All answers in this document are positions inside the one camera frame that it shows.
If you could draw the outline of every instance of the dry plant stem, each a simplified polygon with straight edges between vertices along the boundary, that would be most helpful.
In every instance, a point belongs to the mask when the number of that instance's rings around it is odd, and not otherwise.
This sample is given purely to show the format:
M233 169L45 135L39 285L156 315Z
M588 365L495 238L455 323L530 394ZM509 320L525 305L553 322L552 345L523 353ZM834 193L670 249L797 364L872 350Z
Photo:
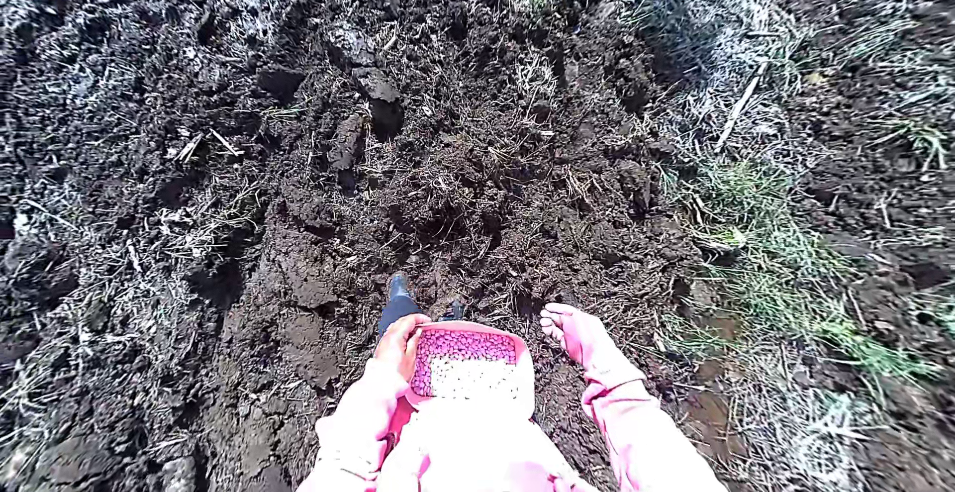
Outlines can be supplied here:
M753 79L750 80L750 83L746 85L746 91L743 92L743 95L739 97L739 100L733 107L733 110L730 112L730 117L726 120L726 125L723 126L723 132L720 133L719 139L716 140L716 147L713 148L714 153L719 153L723 150L723 145L726 144L726 140L730 138L730 134L733 132L733 127L736 125L736 121L739 120L740 113L746 108L746 103L750 101L750 98L753 96L753 92L757 90L757 85L759 84L759 79L763 77L763 74L766 73L766 69L769 67L769 59L764 59L757 69L757 74L753 76Z

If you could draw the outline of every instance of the twig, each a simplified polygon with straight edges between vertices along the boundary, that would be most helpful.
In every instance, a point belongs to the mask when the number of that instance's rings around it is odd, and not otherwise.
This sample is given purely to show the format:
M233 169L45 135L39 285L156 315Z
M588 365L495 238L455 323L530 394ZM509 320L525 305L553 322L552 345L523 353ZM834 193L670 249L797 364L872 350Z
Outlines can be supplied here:
M136 247L133 246L133 242L126 242L126 250L129 251L129 260L133 263L133 269L136 270L137 274L141 274L142 266L139 265L139 256L136 253Z
M79 227L73 225L72 223L69 223L68 221L66 221L66 220L63 219L62 217L56 216L54 213L52 213L52 212L50 212L49 210L43 208L43 205L41 205L40 203L38 203L38 202L36 202L36 201L34 201L34 200L31 200L31 199L23 199L23 201L24 201L26 204L30 205L31 207L35 208L36 210L42 212L43 214L46 214L47 216L52 217L53 219L55 219L55 220L59 221L60 223L64 224L66 227L69 227L70 229L79 232Z
M397 42L398 42L398 24L396 23L394 25L394 33L391 35L391 38L388 39L388 42L385 43L385 46L381 47L381 51L388 51L392 46L394 46L394 43L397 43Z
M719 153L723 149L723 145L726 143L727 138L730 137L730 133L733 132L733 127L736 126L736 121L739 119L739 114L743 112L743 108L746 107L746 103L750 101L750 97L753 96L753 92L757 90L757 84L759 79L763 77L763 74L766 73L766 69L769 67L769 60L764 59L762 63L759 64L759 69L757 70L757 75L750 80L750 84L746 86L746 91L743 92L743 96L739 97L739 101L736 102L736 105L733 107L733 111L730 113L730 118L726 121L726 126L723 127L723 132L720 133L719 139L716 141L716 149L714 152Z
M242 155L243 155L243 152L242 152L242 151L236 150L236 148L233 147L231 143L229 143L228 141L225 141L225 138L222 137L222 136L219 134L219 132L216 132L216 131L211 130L211 129L209 130L209 132L212 132L212 135L215 135L215 136L216 136L216 139L220 140L220 141L222 142L222 145L224 145L225 148L228 149L229 153L232 153L233 156L242 156Z
M192 157L193 152L196 151L196 147L201 140L202 140L201 133L197 133L195 136L193 136L193 138L190 139L189 142L185 144L185 147L183 147L180 153L176 155L176 160L182 160L183 162L185 162L190 157Z

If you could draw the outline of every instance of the ground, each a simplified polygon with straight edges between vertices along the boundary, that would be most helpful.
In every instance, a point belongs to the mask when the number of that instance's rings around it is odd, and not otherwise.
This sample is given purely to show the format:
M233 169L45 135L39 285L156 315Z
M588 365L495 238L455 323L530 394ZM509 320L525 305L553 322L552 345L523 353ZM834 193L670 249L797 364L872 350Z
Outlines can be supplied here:
M762 456L721 388L746 372L669 336L746 323L700 306L722 303L710 246L667 177L704 167L658 126L700 71L634 20L639 0L2 1L6 489L294 489L398 269L429 314L458 298L524 338L536 419L595 486L614 477L579 369L537 328L547 301L601 316L728 486L762 489L731 463ZM786 1L813 22L840 2ZM852 111L890 89L840 75L784 103L827 155L792 213L855 259L840 285L864 333L944 367L884 379L886 424L852 444L867 486L938 489L952 343L909 312L951 250L879 225L944 236L953 183L861 151L879 135ZM872 211L880 184L911 204ZM811 389L868 396L864 372L816 359Z

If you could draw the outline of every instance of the leg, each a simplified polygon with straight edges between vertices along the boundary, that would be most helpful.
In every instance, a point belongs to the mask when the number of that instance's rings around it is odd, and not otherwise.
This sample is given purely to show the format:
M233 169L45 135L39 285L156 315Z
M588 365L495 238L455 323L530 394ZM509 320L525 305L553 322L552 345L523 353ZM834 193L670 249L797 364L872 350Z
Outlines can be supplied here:
M378 339L381 339L392 322L412 313L421 313L421 307L418 307L407 294L398 294L388 300L388 304L381 311L381 320L378 321Z

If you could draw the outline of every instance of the soil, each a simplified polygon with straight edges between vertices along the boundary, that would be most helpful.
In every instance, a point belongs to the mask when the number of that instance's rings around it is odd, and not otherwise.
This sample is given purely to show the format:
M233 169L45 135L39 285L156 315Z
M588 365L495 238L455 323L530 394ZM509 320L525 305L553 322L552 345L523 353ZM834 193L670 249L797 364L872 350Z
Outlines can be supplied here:
M398 269L528 342L602 489L542 304L599 311L676 402L689 370L636 350L698 252L615 0L3 1L10 489L293 489Z
M941 49L951 36L939 16L950 12L952 0L910 1L920 25L901 36L901 45ZM840 42L878 6L878 0L789 3L802 21L828 27L813 43L820 49ZM950 56L934 61L952 68ZM955 482L955 345L939 319L911 311L905 298L919 291L952 295L951 243L925 234L934 228L945 237L955 230L955 176L937 166L926 171L903 145L874 144L884 132L864 128L866 121L886 117L900 89L924 82L921 74L889 78L863 62L822 72L824 83L808 84L791 107L794 128L813 132L831 153L800 184L805 198L799 210L833 247L859 261L863 278L849 287L859 297L867 331L890 347L919 352L942 371L920 386L881 379L892 426L859 445L857 463L873 490L949 490ZM946 105L912 118L942 132L955 127Z

